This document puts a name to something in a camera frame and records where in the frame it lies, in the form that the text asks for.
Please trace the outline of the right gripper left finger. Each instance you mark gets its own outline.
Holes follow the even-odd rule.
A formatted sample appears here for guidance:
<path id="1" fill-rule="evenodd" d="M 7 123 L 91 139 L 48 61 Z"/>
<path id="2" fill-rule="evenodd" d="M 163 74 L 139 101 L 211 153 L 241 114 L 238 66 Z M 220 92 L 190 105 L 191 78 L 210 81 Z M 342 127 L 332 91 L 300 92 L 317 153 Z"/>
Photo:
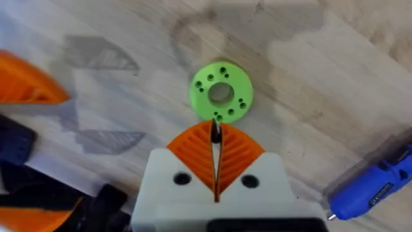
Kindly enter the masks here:
<path id="1" fill-rule="evenodd" d="M 212 122 L 201 122 L 150 152 L 131 217 L 133 231 L 196 231 L 214 203 Z"/>

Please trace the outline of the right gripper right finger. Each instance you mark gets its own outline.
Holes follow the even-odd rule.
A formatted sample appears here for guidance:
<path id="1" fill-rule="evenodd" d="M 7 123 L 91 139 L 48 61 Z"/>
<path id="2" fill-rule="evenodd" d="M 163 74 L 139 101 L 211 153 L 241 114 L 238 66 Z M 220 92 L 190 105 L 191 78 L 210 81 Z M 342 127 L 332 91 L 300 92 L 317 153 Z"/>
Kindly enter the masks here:
<path id="1" fill-rule="evenodd" d="M 282 158 L 230 124 L 212 121 L 214 202 L 280 203 L 297 200 Z"/>

